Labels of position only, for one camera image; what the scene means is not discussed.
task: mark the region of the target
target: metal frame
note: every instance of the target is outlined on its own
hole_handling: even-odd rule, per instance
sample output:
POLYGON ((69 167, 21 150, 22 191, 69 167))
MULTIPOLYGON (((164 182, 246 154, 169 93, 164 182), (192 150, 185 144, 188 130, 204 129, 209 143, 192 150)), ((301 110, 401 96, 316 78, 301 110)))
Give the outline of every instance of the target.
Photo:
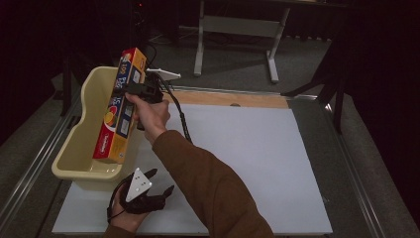
POLYGON ((208 16, 204 14, 204 0, 201 0, 200 19, 198 23, 198 47, 197 54, 195 56, 194 75, 201 75, 204 56, 204 32, 217 32, 274 38, 271 50, 266 52, 266 59, 271 82, 278 82, 274 56, 277 51, 278 44, 280 43, 289 12, 290 8, 284 9, 280 22, 208 16))
MULTIPOLYGON (((179 90, 192 90, 192 91, 206 91, 206 92, 228 92, 228 93, 249 93, 249 94, 259 94, 259 95, 279 95, 279 93, 274 92, 252 92, 252 91, 236 91, 236 90, 224 90, 224 89, 211 89, 211 88, 198 88, 198 87, 176 87, 175 89, 179 90)), ((286 97, 287 100, 315 100, 316 96, 311 95, 298 95, 294 98, 286 97)), ((71 120, 71 114, 77 106, 78 101, 80 100, 79 93, 75 93, 73 96, 73 103, 70 107, 70 110, 67 114, 60 118, 60 120, 55 125, 52 133, 47 138, 44 145, 41 147, 39 153, 36 155, 34 161, 31 163, 30 167, 21 177, 19 182, 14 188, 14 191, 10 195, 9 199, 5 203, 4 207, 0 212, 0 237, 3 237, 9 224, 13 220, 17 211, 21 207, 24 199, 26 198, 28 192, 31 190, 32 185, 38 178, 42 168, 44 167, 47 160, 50 159, 50 155, 53 152, 53 149, 56 147, 58 140, 60 139, 63 131, 66 129, 66 125, 71 120)), ((329 129, 340 146, 340 149, 345 156, 346 169, 350 177, 350 182, 352 184, 353 190, 355 192, 356 198, 359 202, 362 213, 367 222, 368 229, 373 238, 376 237, 386 237, 383 231, 383 227, 380 224, 376 212, 373 208, 373 205, 368 197, 368 194, 363 186, 363 183, 360 179, 358 171, 353 163, 353 159, 347 149, 346 143, 343 137, 337 133, 335 127, 332 123, 332 110, 329 104, 323 106, 320 104, 322 111, 324 112, 325 118, 329 125, 329 129)))

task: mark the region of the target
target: white surface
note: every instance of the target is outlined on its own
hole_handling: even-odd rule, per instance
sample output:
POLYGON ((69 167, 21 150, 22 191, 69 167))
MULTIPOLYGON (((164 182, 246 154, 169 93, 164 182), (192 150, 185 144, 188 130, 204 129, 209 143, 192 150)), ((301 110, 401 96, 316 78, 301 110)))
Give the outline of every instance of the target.
MULTIPOLYGON (((167 127, 181 131, 176 108, 171 104, 169 109, 167 127)), ((275 234, 332 232, 291 110, 204 105, 182 105, 182 110, 194 145, 212 152, 235 170, 275 234)), ((162 193, 174 184, 146 140, 139 146, 133 169, 136 167, 144 172, 157 168, 150 194, 162 193)), ((114 186, 74 182, 52 232, 104 232, 114 186)), ((196 234, 207 233, 207 229, 176 186, 165 209, 153 212, 139 232, 196 234)))

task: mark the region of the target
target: cardboard box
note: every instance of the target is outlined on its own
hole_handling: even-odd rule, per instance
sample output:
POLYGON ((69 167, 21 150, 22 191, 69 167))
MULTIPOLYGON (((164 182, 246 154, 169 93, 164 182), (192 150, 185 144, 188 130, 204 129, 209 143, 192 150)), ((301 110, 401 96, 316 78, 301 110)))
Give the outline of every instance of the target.
MULTIPOLYGON (((114 89, 129 82, 145 81, 146 57, 136 48, 123 51, 114 89)), ((101 125, 93 159, 105 163, 122 164, 133 125, 134 105, 124 95, 111 98, 101 125)))

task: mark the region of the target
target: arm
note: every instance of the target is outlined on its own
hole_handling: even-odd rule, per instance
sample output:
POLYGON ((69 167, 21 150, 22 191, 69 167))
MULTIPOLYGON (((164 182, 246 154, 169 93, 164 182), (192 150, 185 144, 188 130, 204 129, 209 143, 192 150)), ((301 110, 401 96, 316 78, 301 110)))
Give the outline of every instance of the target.
POLYGON ((238 175, 213 154, 167 131, 153 150, 211 237, 273 237, 238 175))

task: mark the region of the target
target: wooden board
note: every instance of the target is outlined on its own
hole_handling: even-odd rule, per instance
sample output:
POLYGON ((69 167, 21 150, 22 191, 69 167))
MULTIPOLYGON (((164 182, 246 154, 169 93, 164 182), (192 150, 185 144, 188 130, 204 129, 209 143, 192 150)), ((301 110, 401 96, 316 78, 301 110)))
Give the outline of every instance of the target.
MULTIPOLYGON (((173 91, 179 103, 230 106, 237 104, 243 107, 288 108, 287 101, 280 95, 260 95, 250 93, 222 93, 203 91, 173 91)), ((173 102, 165 93, 164 99, 173 102)))

